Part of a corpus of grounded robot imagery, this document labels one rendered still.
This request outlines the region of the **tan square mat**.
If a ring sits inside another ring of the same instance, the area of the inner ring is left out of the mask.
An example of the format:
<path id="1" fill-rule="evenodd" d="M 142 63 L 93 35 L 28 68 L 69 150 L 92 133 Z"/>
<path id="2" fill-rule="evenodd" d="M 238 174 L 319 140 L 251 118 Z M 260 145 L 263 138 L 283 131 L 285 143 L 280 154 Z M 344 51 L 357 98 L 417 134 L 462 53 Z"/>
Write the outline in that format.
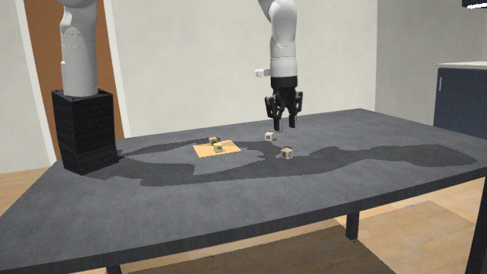
<path id="1" fill-rule="evenodd" d="M 241 150 L 231 140 L 223 141 L 220 143 L 223 146 L 223 152 L 215 153 L 214 146 L 210 146 L 209 143 L 202 144 L 202 145 L 194 145 L 193 147 L 196 151 L 196 154 L 199 156 L 199 158 L 207 158 L 207 157 L 212 157 L 217 155 L 226 155 L 230 153 L 241 152 Z"/>

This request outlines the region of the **tan block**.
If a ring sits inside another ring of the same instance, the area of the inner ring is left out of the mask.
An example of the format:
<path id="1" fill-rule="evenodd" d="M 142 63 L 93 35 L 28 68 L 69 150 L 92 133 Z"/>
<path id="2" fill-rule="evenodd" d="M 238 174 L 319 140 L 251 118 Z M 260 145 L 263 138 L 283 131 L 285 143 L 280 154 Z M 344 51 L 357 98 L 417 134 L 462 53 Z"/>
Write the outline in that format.
<path id="1" fill-rule="evenodd" d="M 214 146 L 213 144 L 218 143 L 218 140 L 216 137 L 209 138 L 209 144 L 210 146 Z"/>
<path id="2" fill-rule="evenodd" d="M 272 141 L 274 138 L 273 138 L 273 132 L 267 132 L 265 134 L 265 140 L 266 141 Z"/>
<path id="3" fill-rule="evenodd" d="M 281 157 L 284 159 L 293 158 L 292 149 L 285 148 L 281 150 Z"/>
<path id="4" fill-rule="evenodd" d="M 215 151 L 215 153 L 223 152 L 223 146 L 220 142 L 214 144 L 214 151 Z"/>

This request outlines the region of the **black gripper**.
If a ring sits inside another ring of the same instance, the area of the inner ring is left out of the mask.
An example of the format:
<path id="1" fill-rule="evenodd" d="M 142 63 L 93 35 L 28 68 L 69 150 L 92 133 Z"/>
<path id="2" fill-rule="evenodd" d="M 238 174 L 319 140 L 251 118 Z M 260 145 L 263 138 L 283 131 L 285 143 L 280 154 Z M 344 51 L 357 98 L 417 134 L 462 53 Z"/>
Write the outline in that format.
<path id="1" fill-rule="evenodd" d="M 271 97 L 265 97 L 265 103 L 268 117 L 274 119 L 274 130 L 276 132 L 282 131 L 281 118 L 282 112 L 285 111 L 285 108 L 288 109 L 290 114 L 289 127 L 296 128 L 297 114 L 298 112 L 301 112 L 303 100 L 303 92 L 296 92 L 295 90 L 295 88 L 298 86 L 298 76 L 270 78 L 273 94 Z M 297 108 L 296 103 L 298 104 Z M 277 112 L 279 112 L 278 115 Z"/>

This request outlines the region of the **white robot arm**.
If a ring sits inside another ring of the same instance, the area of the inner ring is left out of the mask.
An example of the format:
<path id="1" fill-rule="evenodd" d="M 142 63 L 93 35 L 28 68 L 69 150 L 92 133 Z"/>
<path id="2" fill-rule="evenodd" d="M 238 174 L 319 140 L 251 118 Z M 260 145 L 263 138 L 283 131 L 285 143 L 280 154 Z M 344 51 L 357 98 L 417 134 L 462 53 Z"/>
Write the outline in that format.
<path id="1" fill-rule="evenodd" d="M 64 5 L 60 23 L 64 95 L 88 97 L 98 93 L 96 25 L 97 0 L 57 0 Z M 295 34 L 297 9 L 292 0 L 258 0 L 272 23 L 270 68 L 257 69 L 255 77 L 298 75 Z M 267 70 L 270 69 L 270 70 Z"/>

